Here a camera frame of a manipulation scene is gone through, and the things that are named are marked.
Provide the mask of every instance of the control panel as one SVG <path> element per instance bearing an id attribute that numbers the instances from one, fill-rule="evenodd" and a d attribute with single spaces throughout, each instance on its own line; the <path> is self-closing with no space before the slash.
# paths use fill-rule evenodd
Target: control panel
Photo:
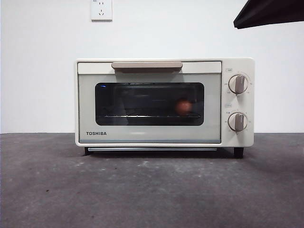
<path id="1" fill-rule="evenodd" d="M 222 141 L 251 146 L 254 138 L 254 61 L 250 58 L 223 61 Z"/>

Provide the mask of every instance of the oven rack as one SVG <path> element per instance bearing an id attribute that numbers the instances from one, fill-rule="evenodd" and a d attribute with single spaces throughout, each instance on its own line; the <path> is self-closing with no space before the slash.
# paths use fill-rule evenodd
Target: oven rack
<path id="1" fill-rule="evenodd" d="M 201 118 L 198 114 L 189 115 L 104 115 L 100 117 L 123 117 L 123 118 Z"/>

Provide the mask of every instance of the temperature knob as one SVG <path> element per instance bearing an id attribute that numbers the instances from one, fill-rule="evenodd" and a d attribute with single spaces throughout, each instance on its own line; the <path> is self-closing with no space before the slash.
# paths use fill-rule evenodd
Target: temperature knob
<path id="1" fill-rule="evenodd" d="M 241 94 L 247 89 L 248 82 L 244 75 L 234 75 L 230 78 L 228 85 L 233 93 Z"/>
<path id="2" fill-rule="evenodd" d="M 241 132 L 247 127 L 247 118 L 242 113 L 233 113 L 228 119 L 229 127 L 236 132 Z"/>

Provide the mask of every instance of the toshiba logo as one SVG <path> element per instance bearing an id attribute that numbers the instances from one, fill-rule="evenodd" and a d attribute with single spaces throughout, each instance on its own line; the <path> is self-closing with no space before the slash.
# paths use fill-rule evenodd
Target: toshiba logo
<path id="1" fill-rule="evenodd" d="M 106 132 L 86 132 L 86 135 L 106 135 Z"/>

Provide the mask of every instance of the red tomato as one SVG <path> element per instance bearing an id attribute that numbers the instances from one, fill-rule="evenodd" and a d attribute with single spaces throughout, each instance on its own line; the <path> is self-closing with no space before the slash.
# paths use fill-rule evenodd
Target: red tomato
<path id="1" fill-rule="evenodd" d="M 186 99 L 178 100 L 175 105 L 175 111 L 178 115 L 187 115 L 192 110 L 192 103 Z"/>

